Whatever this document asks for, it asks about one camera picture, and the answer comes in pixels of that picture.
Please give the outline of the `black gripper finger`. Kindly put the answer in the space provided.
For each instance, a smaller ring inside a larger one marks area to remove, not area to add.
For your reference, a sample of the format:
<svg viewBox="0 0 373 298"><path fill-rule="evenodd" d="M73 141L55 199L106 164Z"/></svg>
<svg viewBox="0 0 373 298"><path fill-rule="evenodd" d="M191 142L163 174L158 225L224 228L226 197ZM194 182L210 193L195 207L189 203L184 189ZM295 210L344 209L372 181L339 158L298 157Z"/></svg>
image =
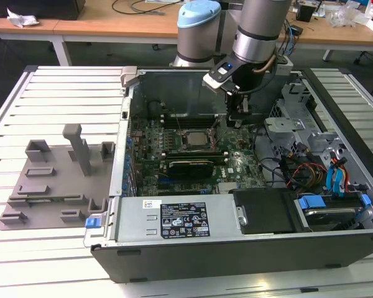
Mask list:
<svg viewBox="0 0 373 298"><path fill-rule="evenodd" d="M233 91L226 92L226 124L228 127L240 128L244 124L244 121L251 114L251 109L249 108L250 98L250 94L238 94Z"/></svg>

